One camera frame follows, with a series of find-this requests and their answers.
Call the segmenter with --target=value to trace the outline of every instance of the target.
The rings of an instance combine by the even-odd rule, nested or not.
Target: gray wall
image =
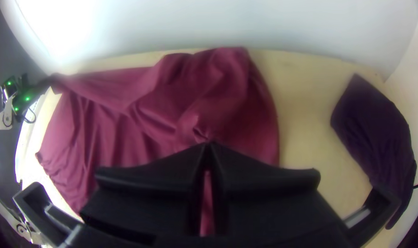
[[[44,78],[43,72],[30,59],[10,31],[0,11],[0,84],[12,75],[28,73],[31,82]],[[0,94],[0,112],[2,111]],[[11,130],[0,131],[0,199],[14,207],[11,197],[19,191],[14,171],[14,158],[21,125],[15,123]]]

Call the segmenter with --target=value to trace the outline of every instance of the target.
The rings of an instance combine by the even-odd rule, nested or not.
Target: maroon cloth
[[[206,141],[278,164],[273,100],[245,49],[50,80],[62,97],[36,157],[75,212],[96,189],[97,166],[142,165]],[[203,234],[212,228],[205,185]]]
[[[416,161],[408,123],[393,102],[354,75],[331,117],[331,126],[373,185],[383,185],[401,199],[387,223],[390,229],[412,195]]]

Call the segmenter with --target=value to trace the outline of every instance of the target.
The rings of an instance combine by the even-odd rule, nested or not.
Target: beige tabletop
[[[165,54],[200,50],[120,56],[71,65],[61,73],[151,66]],[[319,192],[340,217],[348,216],[362,206],[371,185],[330,127],[330,117],[354,73],[380,91],[384,91],[384,81],[368,67],[339,59],[284,51],[249,50],[249,54],[266,80],[276,105],[281,167],[319,170]],[[45,102],[31,132],[26,155],[21,161],[23,165],[19,166],[23,187],[34,181],[41,182],[55,205],[74,215],[34,157],[60,96],[49,90],[43,97]],[[383,229],[367,247],[388,247],[393,234],[394,229]]]

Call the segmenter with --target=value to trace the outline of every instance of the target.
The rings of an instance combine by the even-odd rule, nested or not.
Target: white wall
[[[412,148],[417,162],[414,185],[418,184],[418,26],[410,45],[397,69],[385,82],[388,97],[407,119],[411,131]],[[391,248],[397,247],[418,215],[418,189],[414,190],[407,210],[395,226]]]
[[[387,77],[418,20],[418,0],[0,0],[0,5],[21,44],[45,68],[128,53],[242,45],[340,57]]]

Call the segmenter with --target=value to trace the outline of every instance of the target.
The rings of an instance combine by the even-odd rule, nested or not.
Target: crumpled fabric
[[[49,80],[62,96],[36,157],[75,212],[97,188],[98,166],[143,165],[208,141],[279,162],[273,100],[245,49],[171,54],[152,67]],[[213,232],[209,178],[202,235]]]

